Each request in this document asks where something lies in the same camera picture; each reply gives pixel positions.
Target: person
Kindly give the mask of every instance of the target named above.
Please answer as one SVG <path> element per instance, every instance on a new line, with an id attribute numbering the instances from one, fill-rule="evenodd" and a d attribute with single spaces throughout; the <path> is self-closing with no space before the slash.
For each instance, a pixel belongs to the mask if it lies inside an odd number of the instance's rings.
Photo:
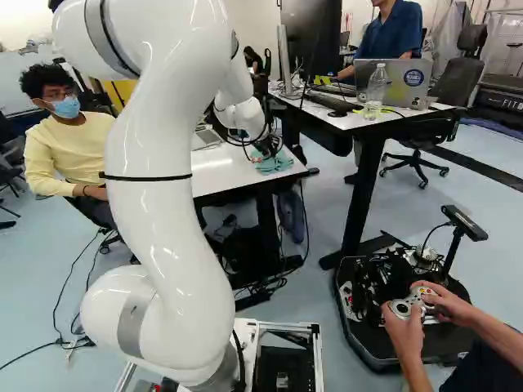
<path id="1" fill-rule="evenodd" d="M 379 7 L 378 18 L 370 22 L 355 59 L 410 59 L 419 57 L 422 45 L 422 8 L 416 2 L 405 0 L 371 0 Z M 355 84 L 353 65 L 341 70 L 337 79 Z M 356 166 L 360 164 L 361 143 L 355 140 Z M 353 185 L 355 174 L 346 176 L 345 183 Z"/>
<path id="2" fill-rule="evenodd" d="M 37 107 L 51 113 L 26 132 L 25 176 L 31 190 L 71 198 L 92 221 L 116 229 L 99 177 L 114 118 L 80 111 L 76 84 L 59 65 L 31 66 L 22 73 L 20 87 Z M 65 179 L 56 179 L 56 172 Z"/>
<path id="3" fill-rule="evenodd" d="M 245 61 L 247 61 L 247 66 L 253 68 L 255 75 L 259 75 L 263 72 L 263 60 L 260 55 L 258 55 L 254 49 L 251 47 L 244 48 Z"/>
<path id="4" fill-rule="evenodd" d="M 440 322 L 470 328 L 481 339 L 440 387 L 440 392 L 523 390 L 523 335 L 438 284 L 420 281 L 413 286 L 426 286 L 438 294 L 422 298 L 443 310 L 437 315 Z M 432 391 L 422 363 L 424 335 L 420 308 L 413 306 L 409 321 L 392 313 L 388 303 L 383 304 L 382 312 L 410 390 Z"/>

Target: eyeglasses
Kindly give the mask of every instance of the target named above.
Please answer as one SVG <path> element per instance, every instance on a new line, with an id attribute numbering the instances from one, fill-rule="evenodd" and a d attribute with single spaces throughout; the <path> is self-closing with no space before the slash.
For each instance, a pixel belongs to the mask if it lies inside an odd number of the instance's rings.
<path id="1" fill-rule="evenodd" d="M 64 100 L 68 96 L 78 96 L 78 89 L 76 87 L 64 88 L 63 90 L 55 90 L 49 94 L 46 94 L 42 98 L 44 100 L 56 101 Z"/>

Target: white game controller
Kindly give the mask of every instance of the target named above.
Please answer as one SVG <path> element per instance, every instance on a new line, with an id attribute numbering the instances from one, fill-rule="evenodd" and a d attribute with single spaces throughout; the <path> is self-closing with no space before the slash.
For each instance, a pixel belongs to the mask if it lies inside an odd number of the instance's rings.
<path id="1" fill-rule="evenodd" d="M 402 320 L 409 320 L 411 315 L 412 305 L 418 305 L 422 310 L 422 320 L 424 323 L 437 323 L 435 316 L 435 306 L 423 302 L 422 294 L 437 296 L 438 294 L 427 286 L 416 286 L 410 290 L 410 296 L 403 300 L 393 300 L 389 302 L 389 308 L 396 316 Z"/>

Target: floor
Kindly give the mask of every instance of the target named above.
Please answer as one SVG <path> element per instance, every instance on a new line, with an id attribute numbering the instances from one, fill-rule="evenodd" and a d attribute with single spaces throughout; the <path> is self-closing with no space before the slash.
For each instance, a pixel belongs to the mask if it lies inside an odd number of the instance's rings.
<path id="1" fill-rule="evenodd" d="M 239 316 L 266 321 L 312 321 L 320 323 L 324 334 L 324 384 L 328 392 L 340 390 L 399 391 L 399 376 L 372 374 L 355 356 L 344 340 L 337 309 L 330 294 L 329 272 L 317 261 L 337 250 L 341 242 L 351 187 L 342 177 L 355 171 L 352 157 L 337 158 L 311 140 L 303 138 L 310 167 L 321 169 L 304 186 L 311 227 L 311 254 L 306 265 L 288 279 L 288 285 L 272 301 L 245 310 Z M 498 167 L 523 178 L 523 144 L 479 127 L 462 126 L 458 138 L 445 146 L 459 153 Z M 387 151 L 404 149 L 396 142 Z M 427 159 L 447 164 L 439 158 Z M 463 167 L 451 167 L 447 178 L 437 172 L 427 174 L 430 185 L 421 191 L 413 171 L 404 168 L 378 178 L 364 236 L 371 238 L 385 229 L 408 243 L 420 243 L 427 232 L 444 221 L 440 206 L 456 204 L 490 235 L 488 241 L 472 243 L 464 239 L 452 274 L 468 287 L 476 305 L 512 326 L 523 329 L 519 298 L 513 296 L 521 284 L 523 263 L 519 241 L 523 229 L 521 194 L 514 189 L 484 178 Z M 26 193 L 15 200 L 2 192 L 5 205 L 22 218 L 13 229 L 0 231 L 0 363 L 50 341 L 57 336 L 52 328 L 51 311 L 74 258 L 92 239 L 95 226 L 87 222 L 62 198 L 42 201 Z M 205 211 L 218 223 L 231 209 Z M 239 223 L 254 224 L 253 205 L 236 208 Z M 10 219 L 0 212 L 2 220 Z M 448 229 L 437 231 L 431 245 L 446 252 L 451 239 Z M 69 328 L 85 288 L 96 245 L 89 247 L 78 262 L 57 312 L 61 330 Z M 295 252 L 285 243 L 285 252 Z M 124 264 L 129 256 L 124 246 L 114 247 L 106 256 L 99 255 L 93 277 Z M 81 350 L 67 363 L 65 353 L 50 347 L 22 359 L 0 373 L 2 390 L 37 390 L 39 392 L 107 391 L 114 389 L 124 361 L 116 354 L 101 350 Z M 429 367 L 435 384 L 445 379 L 448 370 Z"/>

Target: yellow sweater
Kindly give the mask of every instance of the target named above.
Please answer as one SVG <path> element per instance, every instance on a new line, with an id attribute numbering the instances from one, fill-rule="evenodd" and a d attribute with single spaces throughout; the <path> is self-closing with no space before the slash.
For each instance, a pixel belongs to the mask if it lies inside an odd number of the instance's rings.
<path id="1" fill-rule="evenodd" d="M 25 176 L 36 194 L 72 196 L 76 184 L 101 185 L 105 139 L 114 123 L 108 114 L 83 112 L 86 122 L 65 125 L 52 116 L 27 132 Z M 58 180 L 59 172 L 65 179 Z"/>

